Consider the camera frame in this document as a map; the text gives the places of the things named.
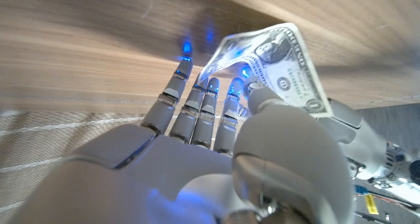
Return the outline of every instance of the blue led light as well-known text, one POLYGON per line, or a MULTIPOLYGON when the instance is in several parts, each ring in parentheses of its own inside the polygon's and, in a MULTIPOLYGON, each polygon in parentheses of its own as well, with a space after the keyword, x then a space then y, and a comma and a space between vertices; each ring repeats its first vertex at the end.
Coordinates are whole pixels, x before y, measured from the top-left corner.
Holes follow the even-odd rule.
POLYGON ((243 76, 245 76, 245 77, 249 77, 249 75, 247 74, 247 72, 246 72, 246 70, 242 70, 242 74, 243 74, 243 76))
POLYGON ((250 75, 252 75, 251 67, 245 66, 242 70, 242 74, 245 76, 245 78, 248 78, 250 75))
POLYGON ((184 53, 191 53, 191 43, 185 42, 183 47, 184 53))

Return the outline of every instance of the dollar bill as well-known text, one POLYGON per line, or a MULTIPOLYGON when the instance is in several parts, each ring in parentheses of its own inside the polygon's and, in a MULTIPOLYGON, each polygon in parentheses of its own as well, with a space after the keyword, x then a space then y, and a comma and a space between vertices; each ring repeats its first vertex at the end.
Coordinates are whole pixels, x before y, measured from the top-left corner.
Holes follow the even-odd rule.
POLYGON ((292 23, 225 37, 203 68, 200 79, 237 62, 253 73, 287 104, 303 108, 314 117, 332 116, 303 38, 292 23))

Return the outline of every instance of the fingertip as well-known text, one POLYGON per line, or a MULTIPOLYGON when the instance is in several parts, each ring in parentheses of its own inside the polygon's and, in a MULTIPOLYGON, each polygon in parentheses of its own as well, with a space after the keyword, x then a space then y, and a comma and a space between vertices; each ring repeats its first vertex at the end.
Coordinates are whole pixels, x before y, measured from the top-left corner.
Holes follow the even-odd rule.
POLYGON ((187 78, 190 76, 192 71, 192 60, 186 60, 185 58, 179 63, 177 73, 184 74, 187 78))
POLYGON ((209 84, 207 85, 207 90, 213 91, 215 93, 219 92, 219 79, 211 78, 209 84))

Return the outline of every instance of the wood grain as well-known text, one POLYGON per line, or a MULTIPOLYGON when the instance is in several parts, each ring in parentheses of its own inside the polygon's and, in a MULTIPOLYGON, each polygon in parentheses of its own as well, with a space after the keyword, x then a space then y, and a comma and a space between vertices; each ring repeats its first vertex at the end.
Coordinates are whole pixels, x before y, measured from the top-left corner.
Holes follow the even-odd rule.
MULTIPOLYGON (((420 102, 419 8, 420 0, 0 0, 0 110, 145 113, 184 41, 194 79, 224 36, 281 22, 300 28, 329 97, 353 108, 420 102)), ((216 75, 218 112, 237 71, 216 75)))

